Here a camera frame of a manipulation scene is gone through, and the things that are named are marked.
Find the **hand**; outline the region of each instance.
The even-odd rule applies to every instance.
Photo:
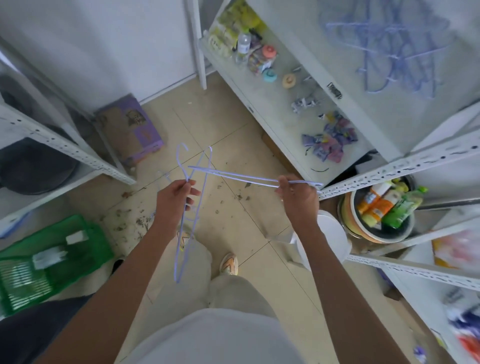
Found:
[[[317,190],[314,187],[306,183],[288,183],[298,180],[300,179],[293,174],[280,176],[280,187],[275,190],[283,199],[285,213],[294,230],[309,224],[317,226],[319,206]]]
[[[167,234],[169,240],[173,239],[177,225],[184,211],[189,211],[193,200],[188,195],[200,196],[201,192],[194,186],[196,181],[176,180],[158,191],[156,195],[156,213],[152,228],[160,230],[161,234]]]

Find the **orange and white sneaker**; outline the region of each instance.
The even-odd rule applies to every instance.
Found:
[[[239,261],[237,256],[233,253],[228,253],[223,257],[222,263],[220,263],[220,274],[233,274],[234,276],[239,273]]]

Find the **clear bottle with green cap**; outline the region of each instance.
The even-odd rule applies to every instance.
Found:
[[[423,202],[423,194],[428,191],[427,187],[420,186],[415,191],[403,195],[402,199],[384,216],[382,224],[398,229],[407,217]]]

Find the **plastic bottle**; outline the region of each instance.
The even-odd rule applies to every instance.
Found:
[[[410,191],[390,210],[382,219],[382,223],[398,229],[407,217],[423,202],[423,194],[428,191],[427,187],[420,186],[415,191]]]
[[[392,187],[391,181],[374,184],[363,200],[357,205],[360,215],[363,215],[375,202],[380,200],[385,192]]]
[[[237,55],[235,57],[235,62],[237,64],[247,63],[251,41],[252,36],[248,30],[239,34],[239,38],[237,41]]]
[[[394,189],[388,191],[385,196],[373,204],[373,206],[361,216],[361,219],[368,226],[375,226],[376,223],[379,222],[398,201],[400,201],[407,191],[408,186],[405,183],[398,183]]]

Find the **person's left hand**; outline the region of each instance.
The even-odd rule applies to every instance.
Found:
[[[195,183],[195,180],[188,182],[176,180],[158,191],[155,219],[151,228],[158,230],[162,235],[166,234],[169,240],[173,239],[184,210],[190,210],[190,206],[185,206],[185,203],[193,204],[193,200],[188,195],[200,196],[201,194],[199,190],[192,187]]]

